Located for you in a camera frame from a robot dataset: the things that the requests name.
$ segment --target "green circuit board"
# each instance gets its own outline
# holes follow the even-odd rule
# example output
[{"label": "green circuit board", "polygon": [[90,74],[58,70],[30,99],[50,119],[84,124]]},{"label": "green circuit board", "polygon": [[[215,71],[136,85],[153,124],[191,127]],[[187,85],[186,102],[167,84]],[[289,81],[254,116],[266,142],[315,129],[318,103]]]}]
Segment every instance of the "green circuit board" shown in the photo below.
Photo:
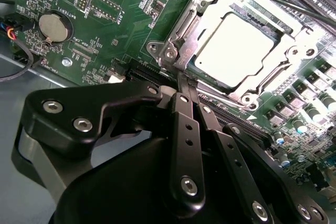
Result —
[{"label": "green circuit board", "polygon": [[[148,41],[165,41],[178,17],[189,0],[16,0],[16,10],[27,17],[39,20],[39,17],[49,10],[56,10],[66,15],[72,23],[73,34],[69,40],[48,45],[38,29],[19,33],[17,36],[24,41],[29,49],[43,57],[41,67],[58,74],[78,85],[104,83],[103,77],[115,60],[128,63],[132,59],[158,70],[156,61],[146,50]],[[251,0],[259,12],[266,12]],[[245,8],[250,17],[264,22],[253,10]],[[317,27],[308,17],[302,18],[300,14],[292,14],[303,24]],[[274,23],[285,24],[270,14]],[[292,84],[298,79],[307,77],[307,71],[315,71],[325,62],[334,62],[336,56],[335,37],[328,32],[321,33],[317,48],[319,55],[314,59],[302,62],[298,70],[291,75],[279,88],[273,92],[266,92],[259,98],[260,107],[257,111],[244,111],[210,101],[224,111],[243,119],[247,124],[262,132],[272,134],[281,131],[288,138],[281,147],[292,162],[288,172],[293,177],[300,176],[305,168],[312,162],[323,163],[334,155],[334,147],[331,142],[333,135],[328,129],[334,126],[335,113],[325,115],[323,124],[316,124],[302,116],[303,109],[296,111],[292,117],[287,118],[276,127],[266,117],[275,105],[284,100],[283,94],[293,89]],[[71,67],[62,64],[62,60],[69,58]],[[205,73],[199,72],[190,64],[188,72],[208,83],[216,81]],[[336,97],[333,89],[334,82],[329,79],[327,93]],[[325,90],[315,90],[317,96],[325,94]],[[312,99],[306,99],[309,105]],[[299,134],[293,128],[293,118],[300,118],[309,127],[306,134]],[[312,146],[310,143],[316,140],[318,143]],[[306,162],[298,163],[297,157],[304,155]]]},{"label": "green circuit board", "polygon": [[[16,0],[17,11],[38,19],[54,9],[67,15],[73,35],[49,46],[37,30],[20,34],[32,52],[45,57],[43,67],[78,84],[101,83],[111,62],[131,58],[157,66],[147,53],[149,40],[164,40],[189,0]],[[152,5],[160,10],[151,12]],[[62,65],[63,57],[73,61]]]}]

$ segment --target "motherboard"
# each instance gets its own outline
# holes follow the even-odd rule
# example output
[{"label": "motherboard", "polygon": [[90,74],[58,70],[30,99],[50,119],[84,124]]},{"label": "motherboard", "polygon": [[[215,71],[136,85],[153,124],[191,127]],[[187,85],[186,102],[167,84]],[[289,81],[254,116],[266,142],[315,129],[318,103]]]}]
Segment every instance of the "motherboard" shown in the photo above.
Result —
[{"label": "motherboard", "polygon": [[[288,1],[336,20],[335,0]],[[92,85],[128,80],[134,63],[134,79],[182,71],[220,120],[271,135],[270,155],[298,184],[336,164],[335,27],[269,0],[16,0],[16,10],[38,24],[17,37],[54,74]]]}]

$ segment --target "bolt hole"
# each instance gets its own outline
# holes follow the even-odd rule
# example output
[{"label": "bolt hole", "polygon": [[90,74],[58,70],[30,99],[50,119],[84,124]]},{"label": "bolt hole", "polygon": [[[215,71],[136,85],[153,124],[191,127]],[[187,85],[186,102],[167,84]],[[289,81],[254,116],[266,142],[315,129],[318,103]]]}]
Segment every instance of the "bolt hole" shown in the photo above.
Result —
[{"label": "bolt hole", "polygon": [[256,105],[256,104],[251,104],[251,105],[250,105],[250,109],[251,109],[251,110],[255,110],[256,108],[257,108],[257,105]]},{"label": "bolt hole", "polygon": [[79,126],[82,126],[82,127],[86,128],[88,126],[88,124],[86,122],[79,122]]},{"label": "bolt hole", "polygon": [[307,51],[306,51],[306,55],[307,56],[313,56],[315,54],[315,50],[314,49],[308,49]]},{"label": "bolt hole", "polygon": [[180,98],[181,98],[181,100],[184,101],[184,102],[188,102],[188,101],[189,101],[188,98],[187,98],[187,97],[184,97],[183,95],[180,96]]},{"label": "bolt hole", "polygon": [[55,105],[54,103],[50,104],[48,107],[49,107],[51,110],[56,110],[56,109],[58,109],[58,106]]},{"label": "bolt hole", "polygon": [[259,207],[259,206],[257,206],[257,211],[258,211],[258,213],[259,213],[260,215],[264,215],[264,214],[265,214],[264,211],[262,210],[262,208]]},{"label": "bolt hole", "polygon": [[235,160],[235,164],[236,164],[238,167],[242,167],[241,162],[239,162],[238,160]]},{"label": "bolt hole", "polygon": [[190,139],[187,139],[185,142],[186,142],[187,145],[189,145],[189,146],[193,146],[193,145],[194,145],[193,141],[191,141]]},{"label": "bolt hole", "polygon": [[185,127],[190,131],[193,129],[189,124],[186,124]]},{"label": "bolt hole", "polygon": [[185,185],[187,186],[187,188],[188,188],[189,190],[192,190],[192,189],[193,189],[193,185],[192,185],[189,181],[186,181],[186,182],[185,182]]}]

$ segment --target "mounting hole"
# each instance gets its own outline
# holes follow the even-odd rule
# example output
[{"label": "mounting hole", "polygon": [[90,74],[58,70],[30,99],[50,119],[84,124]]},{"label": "mounting hole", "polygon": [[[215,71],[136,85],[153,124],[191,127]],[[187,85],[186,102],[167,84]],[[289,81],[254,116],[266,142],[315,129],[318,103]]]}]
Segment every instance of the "mounting hole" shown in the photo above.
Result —
[{"label": "mounting hole", "polygon": [[180,98],[181,98],[181,100],[184,101],[184,102],[188,102],[188,101],[189,101],[188,98],[187,98],[187,97],[184,97],[183,95],[180,96]]},{"label": "mounting hole", "polygon": [[250,107],[249,107],[251,110],[255,110],[257,108],[257,105],[256,104],[251,104]]},{"label": "mounting hole", "polygon": [[193,141],[191,141],[190,139],[186,139],[185,142],[186,142],[187,145],[189,145],[189,146],[193,146],[193,145],[194,145]]},{"label": "mounting hole", "polygon": [[189,124],[186,124],[185,127],[190,131],[193,129]]},{"label": "mounting hole", "polygon": [[236,164],[238,167],[242,167],[241,162],[239,162],[238,160],[235,160],[235,164]]},{"label": "mounting hole", "polygon": [[313,211],[313,213],[316,215],[316,217],[319,220],[324,220],[323,215],[320,213],[320,211],[318,211],[315,207],[310,207],[310,209]]},{"label": "mounting hole", "polygon": [[149,92],[151,92],[152,94],[157,94],[158,91],[155,88],[152,87],[148,87]]},{"label": "mounting hole", "polygon": [[150,50],[151,52],[156,52],[156,50],[157,50],[156,45],[151,44],[151,45],[149,46],[149,50]]},{"label": "mounting hole", "polygon": [[315,54],[315,50],[310,48],[306,51],[306,56],[313,56]]}]

